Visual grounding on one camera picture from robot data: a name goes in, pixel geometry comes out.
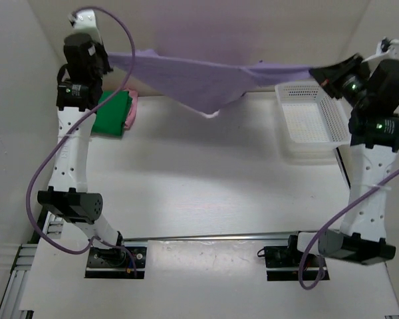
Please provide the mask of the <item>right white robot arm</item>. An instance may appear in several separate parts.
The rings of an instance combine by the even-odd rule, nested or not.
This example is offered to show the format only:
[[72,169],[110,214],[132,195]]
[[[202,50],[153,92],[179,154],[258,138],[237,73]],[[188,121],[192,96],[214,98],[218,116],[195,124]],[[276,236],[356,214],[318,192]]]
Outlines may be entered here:
[[374,55],[354,54],[309,74],[331,98],[351,106],[352,179],[348,211],[337,230],[300,232],[289,239],[285,257],[295,266],[309,255],[373,265],[394,258],[386,242],[384,189],[399,152],[399,39],[382,39]]

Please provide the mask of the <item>lilac t shirt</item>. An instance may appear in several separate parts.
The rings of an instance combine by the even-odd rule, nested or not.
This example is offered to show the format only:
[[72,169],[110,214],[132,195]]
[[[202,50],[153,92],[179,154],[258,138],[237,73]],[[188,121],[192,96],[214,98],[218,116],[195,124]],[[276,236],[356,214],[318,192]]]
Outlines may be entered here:
[[111,66],[131,71],[131,76],[151,89],[187,106],[212,115],[261,87],[310,78],[308,65],[258,62],[230,65],[160,56],[152,49],[109,53]]

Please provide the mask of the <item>green t shirt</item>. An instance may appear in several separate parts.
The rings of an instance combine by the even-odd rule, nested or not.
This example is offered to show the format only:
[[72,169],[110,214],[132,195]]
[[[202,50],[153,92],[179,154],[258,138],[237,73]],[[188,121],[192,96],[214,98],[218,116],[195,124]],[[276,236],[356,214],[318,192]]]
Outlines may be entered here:
[[121,138],[124,133],[126,119],[132,105],[129,92],[119,92],[96,113],[92,134]]

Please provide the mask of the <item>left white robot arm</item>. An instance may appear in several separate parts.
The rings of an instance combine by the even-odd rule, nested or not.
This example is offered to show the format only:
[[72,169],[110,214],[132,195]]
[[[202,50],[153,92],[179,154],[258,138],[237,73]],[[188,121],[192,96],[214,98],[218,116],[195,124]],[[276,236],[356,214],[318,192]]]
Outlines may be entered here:
[[102,215],[103,198],[88,191],[86,162],[95,114],[102,96],[102,78],[112,72],[92,9],[70,17],[73,32],[64,39],[66,63],[57,75],[58,142],[54,170],[37,201],[88,238],[95,237],[93,253],[112,266],[121,265],[126,249],[122,235]]

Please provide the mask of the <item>pink t shirt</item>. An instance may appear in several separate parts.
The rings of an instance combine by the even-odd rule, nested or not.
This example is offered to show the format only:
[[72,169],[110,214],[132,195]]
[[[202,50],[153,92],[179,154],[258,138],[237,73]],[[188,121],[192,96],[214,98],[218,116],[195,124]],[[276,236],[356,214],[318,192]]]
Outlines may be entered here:
[[126,91],[128,93],[128,96],[132,99],[129,112],[126,117],[126,121],[124,123],[124,129],[129,130],[133,126],[136,120],[137,109],[138,109],[138,93],[137,91],[130,88],[127,88]]

